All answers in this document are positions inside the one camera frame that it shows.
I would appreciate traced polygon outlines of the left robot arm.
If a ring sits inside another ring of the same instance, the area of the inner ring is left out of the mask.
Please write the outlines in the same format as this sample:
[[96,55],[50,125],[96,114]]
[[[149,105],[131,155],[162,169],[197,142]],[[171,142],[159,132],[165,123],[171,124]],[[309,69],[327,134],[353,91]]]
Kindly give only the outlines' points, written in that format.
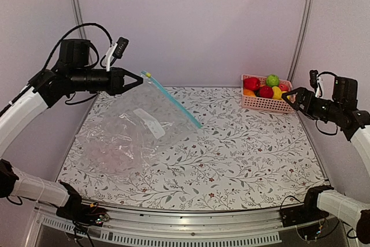
[[[63,39],[59,42],[59,57],[52,69],[43,69],[32,77],[1,111],[1,153],[29,123],[62,97],[85,91],[93,94],[104,91],[114,96],[141,85],[140,76],[113,66],[122,58],[128,43],[123,37],[111,43],[103,56],[105,67],[97,69],[96,63],[88,63],[90,50],[95,48],[89,40]],[[10,196],[53,204],[63,208],[73,220],[82,220],[86,215],[82,198],[72,186],[26,174],[2,159],[1,197]]]

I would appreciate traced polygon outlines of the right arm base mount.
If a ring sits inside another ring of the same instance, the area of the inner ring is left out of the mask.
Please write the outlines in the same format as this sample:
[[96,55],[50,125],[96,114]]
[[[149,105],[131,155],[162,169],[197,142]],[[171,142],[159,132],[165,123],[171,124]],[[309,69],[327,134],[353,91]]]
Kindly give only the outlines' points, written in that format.
[[283,227],[296,226],[327,218],[330,214],[318,209],[317,200],[320,193],[332,189],[332,186],[327,185],[311,187],[306,192],[302,204],[289,208],[280,207],[279,215]]

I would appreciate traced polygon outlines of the red toy pomegranate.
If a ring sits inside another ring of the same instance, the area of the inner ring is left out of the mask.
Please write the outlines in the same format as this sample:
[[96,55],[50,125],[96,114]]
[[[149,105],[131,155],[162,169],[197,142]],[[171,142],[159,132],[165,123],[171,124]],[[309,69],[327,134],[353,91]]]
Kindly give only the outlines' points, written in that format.
[[264,85],[259,88],[259,91],[258,91],[259,97],[271,99],[273,98],[273,95],[274,95],[274,92],[273,92],[272,87]]

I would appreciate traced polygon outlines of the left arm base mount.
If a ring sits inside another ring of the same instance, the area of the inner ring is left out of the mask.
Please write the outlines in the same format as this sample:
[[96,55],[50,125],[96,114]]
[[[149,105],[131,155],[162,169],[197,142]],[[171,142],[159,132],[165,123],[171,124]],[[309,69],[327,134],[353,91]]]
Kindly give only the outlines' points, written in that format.
[[82,203],[81,195],[69,184],[60,182],[69,195],[66,204],[57,208],[56,215],[75,221],[85,226],[102,226],[110,217],[108,211],[100,207],[97,202],[90,205]]

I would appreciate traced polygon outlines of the clear zip top bag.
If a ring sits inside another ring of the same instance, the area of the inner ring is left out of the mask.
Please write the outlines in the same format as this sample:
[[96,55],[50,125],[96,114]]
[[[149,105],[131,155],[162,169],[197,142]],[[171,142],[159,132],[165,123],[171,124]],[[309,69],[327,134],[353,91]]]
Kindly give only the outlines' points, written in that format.
[[200,122],[151,76],[116,97],[99,120],[87,121],[76,139],[79,169],[128,179],[159,162],[161,153],[201,128]]

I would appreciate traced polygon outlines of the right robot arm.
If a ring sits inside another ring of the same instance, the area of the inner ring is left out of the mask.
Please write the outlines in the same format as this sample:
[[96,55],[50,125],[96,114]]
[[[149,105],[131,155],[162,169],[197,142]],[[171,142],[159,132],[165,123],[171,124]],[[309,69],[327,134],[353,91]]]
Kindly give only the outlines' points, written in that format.
[[[314,121],[334,123],[354,146],[365,168],[369,168],[369,112],[357,108],[358,82],[351,78],[335,76],[331,99],[321,98],[319,78],[311,78],[312,90],[304,87],[282,94],[294,110]],[[316,216],[334,215],[348,224],[355,238],[369,243],[369,204],[357,201],[336,191],[331,186],[310,188],[297,216],[305,222]]]

